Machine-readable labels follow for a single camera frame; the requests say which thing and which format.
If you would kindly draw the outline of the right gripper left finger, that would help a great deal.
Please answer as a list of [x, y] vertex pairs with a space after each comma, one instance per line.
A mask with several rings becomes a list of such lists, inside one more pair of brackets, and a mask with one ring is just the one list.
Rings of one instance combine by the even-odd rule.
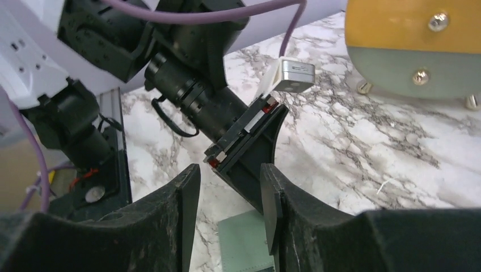
[[2, 271], [188, 271], [201, 173], [169, 183], [98, 221], [41, 213], [1, 216]]

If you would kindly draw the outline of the green card holder wallet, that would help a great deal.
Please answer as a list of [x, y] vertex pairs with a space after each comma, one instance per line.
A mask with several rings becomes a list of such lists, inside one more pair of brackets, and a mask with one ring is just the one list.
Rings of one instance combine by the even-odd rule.
[[223, 271], [275, 270], [268, 253], [264, 219], [256, 210], [220, 221], [218, 235]]

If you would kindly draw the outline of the round cream drawer cabinet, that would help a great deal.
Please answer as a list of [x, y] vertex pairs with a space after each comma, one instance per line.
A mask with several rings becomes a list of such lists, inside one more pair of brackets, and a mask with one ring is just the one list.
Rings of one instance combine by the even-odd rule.
[[350, 0], [345, 44], [361, 94], [379, 87], [480, 109], [479, 1]]

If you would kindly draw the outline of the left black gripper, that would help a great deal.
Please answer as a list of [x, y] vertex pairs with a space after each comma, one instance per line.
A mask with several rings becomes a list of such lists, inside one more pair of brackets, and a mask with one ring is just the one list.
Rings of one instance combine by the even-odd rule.
[[250, 105], [230, 96], [203, 110], [202, 132], [212, 141], [205, 162], [262, 214], [260, 167], [275, 162], [277, 137], [289, 109], [269, 95]]

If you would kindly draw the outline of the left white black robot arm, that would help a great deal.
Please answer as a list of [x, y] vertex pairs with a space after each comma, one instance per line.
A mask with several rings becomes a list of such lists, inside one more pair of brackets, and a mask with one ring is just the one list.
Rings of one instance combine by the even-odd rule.
[[95, 94], [28, 35], [20, 9], [42, 7], [53, 36], [95, 67], [122, 82], [144, 71], [151, 104], [179, 136], [189, 137], [161, 109], [179, 108], [212, 141], [206, 162], [254, 208], [262, 211], [260, 167], [272, 163], [287, 113], [271, 97], [246, 105], [227, 86], [223, 57], [250, 16], [286, 2], [245, 6], [242, 1], [160, 1], [160, 19], [127, 14], [117, 1], [2, 1], [1, 87], [39, 143], [63, 152], [79, 170], [49, 213], [75, 222], [131, 203], [123, 126], [101, 114]]

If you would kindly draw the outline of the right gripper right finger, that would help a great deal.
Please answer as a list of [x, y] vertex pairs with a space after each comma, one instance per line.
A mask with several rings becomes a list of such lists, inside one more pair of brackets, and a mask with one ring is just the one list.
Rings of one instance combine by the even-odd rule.
[[349, 215], [261, 167], [276, 271], [479, 271], [480, 209], [369, 210]]

